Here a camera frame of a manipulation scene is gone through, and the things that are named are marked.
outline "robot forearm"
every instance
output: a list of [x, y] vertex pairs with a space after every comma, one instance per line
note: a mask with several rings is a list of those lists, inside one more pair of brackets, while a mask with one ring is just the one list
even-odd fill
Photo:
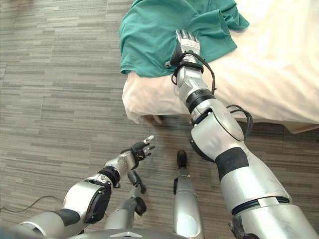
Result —
[[72, 186], [64, 198], [61, 210], [43, 212], [11, 229], [28, 232], [31, 236], [67, 238], [79, 234], [89, 224], [98, 222], [103, 218], [112, 190], [120, 178], [151, 154], [153, 146], [144, 148], [152, 139], [153, 136], [150, 136], [122, 151], [97, 174]]

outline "black cable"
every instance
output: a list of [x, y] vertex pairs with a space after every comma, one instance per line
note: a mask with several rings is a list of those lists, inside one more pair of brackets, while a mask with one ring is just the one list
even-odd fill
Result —
[[[213, 70], [210, 68], [209, 64], [205, 61], [205, 59], [201, 58], [199, 55], [197, 55], [196, 53], [194, 53], [193, 51], [185, 51], [184, 53], [182, 53], [179, 57], [179, 61], [178, 62], [181, 62], [183, 60], [183, 58], [187, 55], [192, 55], [194, 56], [195, 58], [197, 58], [197, 60], [199, 60], [201, 63], [203, 63], [204, 66], [207, 67], [207, 69], [210, 71], [210, 74], [213, 78], [212, 80], [212, 85], [211, 85], [211, 93], [214, 95], [215, 93], [215, 74], [213, 72]], [[173, 82], [174, 85], [177, 85], [176, 82], [173, 81], [173, 76], [171, 77], [171, 81]]]
[[38, 201], [40, 201], [42, 198], [53, 198], [53, 199], [56, 199], [56, 200], [62, 202], [62, 200], [59, 199], [59, 198], [57, 198], [57, 197], [47, 195], [47, 196], [42, 196], [42, 197], [38, 198], [38, 199], [35, 200], [30, 206], [28, 206], [28, 207], [25, 208], [25, 209], [18, 210], [18, 211], [14, 211], [14, 210], [8, 209], [8, 208], [6, 208], [6, 207], [1, 207], [1, 208], [0, 208], [0, 212], [1, 212], [2, 210], [6, 210], [6, 211], [11, 212], [11, 213], [21, 213], [21, 212], [24, 212], [24, 211], [28, 210], [29, 208], [32, 208], [32, 207], [34, 206], [34, 204], [36, 204], [36, 203], [37, 203]]
[[174, 85], [177, 86], [177, 82], [173, 80], [173, 77], [174, 77], [174, 74], [173, 74], [173, 75], [171, 76], [171, 78], [170, 78], [170, 79], [171, 79], [171, 82], [172, 82]]
[[243, 112], [245, 114], [246, 120], [247, 120], [247, 129], [246, 129], [244, 136], [246, 138], [250, 134], [251, 130], [253, 129], [254, 120], [253, 120], [252, 115], [248, 111], [246, 111], [242, 107], [240, 107], [239, 105], [227, 106], [227, 108], [229, 108], [229, 107], [237, 107], [238, 108], [236, 110], [230, 111], [231, 114], [235, 113], [235, 112]]
[[239, 106], [239, 105], [229, 105], [226, 108], [230, 108], [230, 107], [237, 107], [237, 108], [243, 110], [243, 108], [241, 106]]

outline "white bed sheet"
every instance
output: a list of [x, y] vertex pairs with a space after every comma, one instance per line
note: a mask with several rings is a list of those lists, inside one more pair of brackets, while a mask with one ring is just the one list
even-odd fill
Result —
[[[237, 0], [237, 7], [251, 25], [231, 32], [235, 51], [209, 63], [216, 98], [256, 119], [319, 123], [319, 1]], [[207, 69], [203, 79], [211, 86]], [[122, 99], [136, 123], [144, 115], [188, 113], [170, 76], [131, 72]]]

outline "silver cylinder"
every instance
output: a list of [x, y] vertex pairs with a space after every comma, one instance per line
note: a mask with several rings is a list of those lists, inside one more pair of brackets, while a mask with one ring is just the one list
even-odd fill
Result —
[[291, 204], [277, 204], [246, 210], [238, 215], [243, 230], [260, 239], [319, 239], [301, 209]]
[[173, 231], [190, 239], [204, 239], [204, 225], [197, 195], [186, 169], [179, 170], [174, 202]]
[[255, 155], [244, 149], [249, 167], [227, 173], [220, 181], [221, 191], [228, 210], [245, 202], [265, 198], [284, 197], [292, 199], [272, 171]]

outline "robotic hand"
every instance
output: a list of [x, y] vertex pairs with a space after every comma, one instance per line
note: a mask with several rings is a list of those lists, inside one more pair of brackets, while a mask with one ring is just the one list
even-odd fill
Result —
[[72, 186], [64, 198], [61, 210], [43, 212], [11, 230], [30, 235], [31, 238], [67, 238], [79, 234], [89, 224], [100, 221], [108, 206], [112, 190], [119, 186], [120, 179], [135, 169], [141, 160], [151, 155], [150, 151], [154, 146], [149, 144], [153, 138], [154, 136], [149, 136], [123, 150], [118, 157], [108, 161], [97, 174]]
[[178, 67], [178, 96], [194, 125], [190, 142], [202, 158], [217, 165], [233, 234], [239, 239], [318, 239], [275, 175], [246, 147], [240, 125], [203, 82], [196, 59], [181, 53], [190, 47], [199, 52], [198, 39], [184, 30], [176, 31], [176, 38], [170, 63]]

